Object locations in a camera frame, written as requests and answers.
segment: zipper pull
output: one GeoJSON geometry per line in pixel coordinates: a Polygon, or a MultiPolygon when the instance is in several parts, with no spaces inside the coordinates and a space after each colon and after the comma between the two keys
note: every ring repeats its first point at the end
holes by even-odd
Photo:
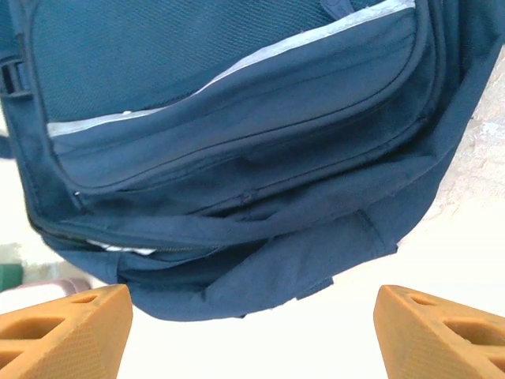
{"type": "Polygon", "coordinates": [[[320,0],[321,6],[336,21],[354,13],[350,0],[320,0]]]}

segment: green object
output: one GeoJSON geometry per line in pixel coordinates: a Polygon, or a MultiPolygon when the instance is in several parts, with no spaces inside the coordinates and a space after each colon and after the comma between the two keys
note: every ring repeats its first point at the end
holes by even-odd
{"type": "Polygon", "coordinates": [[[0,265],[0,292],[23,283],[23,266],[0,265]]]}

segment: plastic buckle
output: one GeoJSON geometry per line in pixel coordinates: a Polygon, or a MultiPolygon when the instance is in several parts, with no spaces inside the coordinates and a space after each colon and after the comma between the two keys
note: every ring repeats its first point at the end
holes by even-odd
{"type": "Polygon", "coordinates": [[[24,62],[20,58],[0,62],[0,98],[19,98],[30,96],[24,75],[24,62]]]}

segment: textured orange surface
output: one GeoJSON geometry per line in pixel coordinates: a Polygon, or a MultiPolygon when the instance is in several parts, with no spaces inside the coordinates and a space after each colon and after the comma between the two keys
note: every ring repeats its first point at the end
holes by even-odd
{"type": "Polygon", "coordinates": [[[374,322],[390,379],[505,379],[505,318],[382,286],[374,322]]]}
{"type": "Polygon", "coordinates": [[[115,378],[132,319],[125,285],[0,315],[0,379],[115,378]]]}

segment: dark blue backpack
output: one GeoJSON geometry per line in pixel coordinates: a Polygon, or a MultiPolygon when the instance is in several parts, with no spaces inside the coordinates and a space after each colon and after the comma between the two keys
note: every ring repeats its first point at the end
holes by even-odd
{"type": "Polygon", "coordinates": [[[165,320],[394,253],[503,45],[503,0],[0,0],[28,216],[165,320]]]}

